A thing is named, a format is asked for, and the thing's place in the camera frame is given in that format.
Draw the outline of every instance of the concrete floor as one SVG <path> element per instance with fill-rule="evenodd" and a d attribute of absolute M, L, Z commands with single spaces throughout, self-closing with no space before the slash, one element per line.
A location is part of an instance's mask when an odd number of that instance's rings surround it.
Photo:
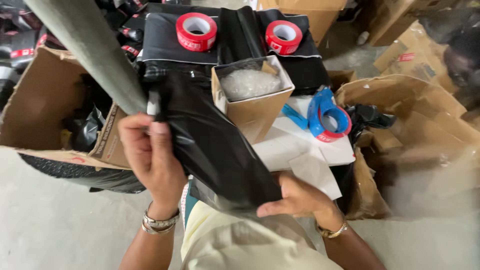
<path fill-rule="evenodd" d="M 193 3 L 233 9 L 245 4 L 242 0 Z M 371 63 L 384 48 L 342 46 L 345 40 L 354 41 L 354 35 L 356 30 L 346 23 L 333 26 L 320 47 L 327 69 L 355 69 L 359 77 L 378 75 Z M 85 186 L 39 173 L 7 149 L 0 149 L 0 175 L 2 270 L 116 269 L 150 202 L 148 192 L 88 193 Z M 454 218 L 350 224 L 388 269 L 479 269 L 479 217 L 474 212 Z M 324 253 L 312 223 L 305 219 L 300 223 Z M 175 234 L 170 269 L 181 265 L 181 226 L 177 226 Z"/>

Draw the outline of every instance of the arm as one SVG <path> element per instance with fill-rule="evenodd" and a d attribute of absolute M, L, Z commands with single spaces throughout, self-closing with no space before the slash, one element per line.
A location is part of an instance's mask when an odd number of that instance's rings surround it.
<path fill-rule="evenodd" d="M 153 202 L 147 215 L 154 220 L 168 220 L 178 210 L 178 202 L 187 178 L 173 156 L 171 136 L 166 123 L 137 114 L 119 123 L 125 156 L 138 180 L 150 191 Z M 148 136 L 141 130 L 150 126 Z M 174 230 L 149 234 L 140 227 L 119 269 L 167 270 L 172 259 Z"/>
<path fill-rule="evenodd" d="M 280 175 L 279 183 L 283 199 L 261 205 L 257 216 L 313 213 L 323 229 L 340 230 L 343 215 L 327 195 L 288 173 Z M 368 244 L 351 227 L 335 238 L 324 238 L 324 242 L 328 257 L 345 270 L 385 269 Z"/>

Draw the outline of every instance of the cream shirt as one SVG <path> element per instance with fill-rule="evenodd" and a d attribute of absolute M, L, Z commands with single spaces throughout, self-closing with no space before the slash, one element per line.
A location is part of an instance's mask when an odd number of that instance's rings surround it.
<path fill-rule="evenodd" d="M 315 250 L 304 229 L 290 216 L 268 217 L 261 223 L 197 202 L 185 229 L 181 269 L 342 269 Z"/>

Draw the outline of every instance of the hand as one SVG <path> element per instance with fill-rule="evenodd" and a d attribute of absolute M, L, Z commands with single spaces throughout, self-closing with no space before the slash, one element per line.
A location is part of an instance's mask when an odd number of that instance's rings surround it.
<path fill-rule="evenodd" d="M 283 199 L 262 204 L 257 209 L 258 217 L 313 213 L 323 229 L 333 232 L 340 230 L 343 224 L 342 213 L 325 193 L 287 172 L 281 173 L 278 181 Z"/>
<path fill-rule="evenodd" d="M 141 129 L 145 126 L 150 127 L 150 135 Z M 137 114 L 120 120 L 119 132 L 128 163 L 152 195 L 148 215 L 156 220 L 171 218 L 178 209 L 187 177 L 173 155 L 168 124 Z"/>

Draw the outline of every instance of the metal pole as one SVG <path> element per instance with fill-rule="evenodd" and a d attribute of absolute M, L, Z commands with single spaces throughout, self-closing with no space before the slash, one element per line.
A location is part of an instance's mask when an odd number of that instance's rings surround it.
<path fill-rule="evenodd" d="M 24 0 L 127 114 L 146 111 L 137 73 L 93 0 Z"/>

